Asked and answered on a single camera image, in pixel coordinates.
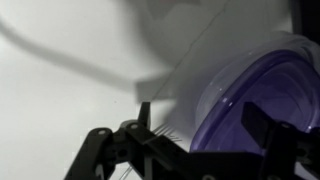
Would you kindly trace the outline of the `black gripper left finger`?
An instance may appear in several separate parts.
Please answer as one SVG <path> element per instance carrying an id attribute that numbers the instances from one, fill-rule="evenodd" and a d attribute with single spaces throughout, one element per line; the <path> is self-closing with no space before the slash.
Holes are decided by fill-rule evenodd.
<path id="1" fill-rule="evenodd" d="M 138 118 L 116 132 L 91 130 L 64 180 L 109 180 L 116 166 L 128 163 L 142 180 L 186 180 L 180 156 L 185 154 L 168 136 L 149 130 L 151 104 L 143 102 Z"/>

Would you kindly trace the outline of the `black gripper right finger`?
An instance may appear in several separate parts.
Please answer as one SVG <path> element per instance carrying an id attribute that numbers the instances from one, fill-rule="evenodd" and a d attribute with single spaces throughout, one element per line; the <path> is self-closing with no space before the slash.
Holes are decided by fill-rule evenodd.
<path id="1" fill-rule="evenodd" d="M 320 178 L 320 128 L 308 132 L 272 119 L 253 102 L 245 102 L 241 123 L 256 144 L 265 150 L 260 180 L 303 180 L 295 174 L 295 164 Z"/>

